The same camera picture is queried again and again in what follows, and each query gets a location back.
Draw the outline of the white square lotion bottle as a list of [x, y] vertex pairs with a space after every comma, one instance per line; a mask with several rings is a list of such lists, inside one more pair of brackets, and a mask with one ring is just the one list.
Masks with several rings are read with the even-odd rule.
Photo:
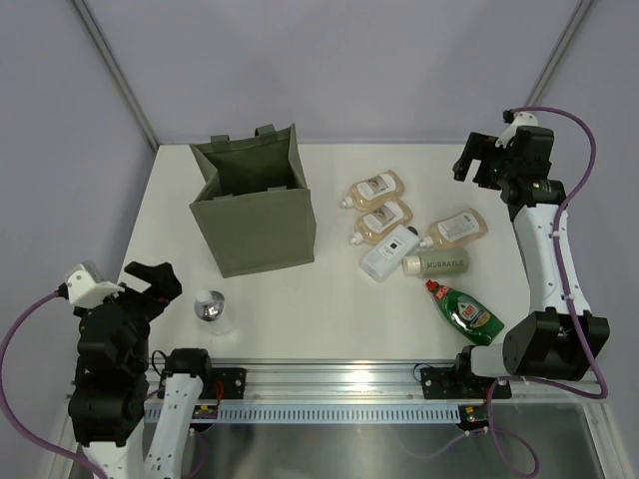
[[397, 226], [362, 258], [359, 267], [374, 281], [384, 282], [419, 244], [417, 229]]

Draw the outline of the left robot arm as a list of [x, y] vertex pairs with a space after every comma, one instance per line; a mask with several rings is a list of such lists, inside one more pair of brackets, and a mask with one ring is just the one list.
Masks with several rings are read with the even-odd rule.
[[80, 319], [68, 406], [74, 436], [97, 478], [179, 478], [196, 402], [214, 388], [211, 358], [198, 348], [171, 352], [160, 418], [145, 448], [151, 323], [183, 289], [167, 262], [133, 261], [125, 271], [147, 288], [136, 291], [108, 281], [90, 261], [65, 277], [68, 300]]

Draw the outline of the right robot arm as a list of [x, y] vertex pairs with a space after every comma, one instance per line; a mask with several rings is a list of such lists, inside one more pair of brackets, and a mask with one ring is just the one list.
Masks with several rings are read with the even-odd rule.
[[567, 195], [563, 184], [549, 177], [553, 144], [553, 132], [538, 126], [515, 127], [505, 138], [472, 132], [453, 166], [454, 178], [462, 182], [471, 162], [478, 161], [474, 182], [499, 191], [530, 297], [528, 315], [500, 343], [463, 350], [465, 363], [451, 374], [462, 395], [477, 394], [488, 377], [579, 381], [609, 338], [609, 322], [592, 312], [571, 258]]

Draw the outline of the grey Murrayle bottle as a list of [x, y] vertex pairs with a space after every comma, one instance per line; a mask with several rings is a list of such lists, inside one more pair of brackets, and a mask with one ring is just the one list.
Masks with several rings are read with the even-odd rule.
[[469, 255], [463, 248], [421, 249], [405, 256], [402, 270], [406, 276], [431, 277], [468, 271]]

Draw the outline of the amber soap bottle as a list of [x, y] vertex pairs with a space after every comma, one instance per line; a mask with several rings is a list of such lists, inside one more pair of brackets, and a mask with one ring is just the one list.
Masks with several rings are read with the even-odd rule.
[[402, 179], [393, 170], [387, 170], [371, 178], [353, 183], [347, 190], [340, 206], [369, 212], [385, 201], [401, 197], [405, 192]]
[[352, 245], [378, 244], [393, 228], [408, 225], [413, 218], [410, 207], [401, 200], [390, 200], [361, 215], [354, 223], [349, 238]]
[[488, 233], [488, 225], [475, 209], [466, 209], [452, 217], [431, 223], [420, 241], [424, 248], [463, 247]]

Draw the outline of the green Fairy dish soap bottle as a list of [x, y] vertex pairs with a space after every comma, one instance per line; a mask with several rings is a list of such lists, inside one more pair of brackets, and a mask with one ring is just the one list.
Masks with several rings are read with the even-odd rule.
[[503, 322], [470, 294], [434, 280], [425, 287], [444, 320], [472, 344], [488, 346], [504, 329]]

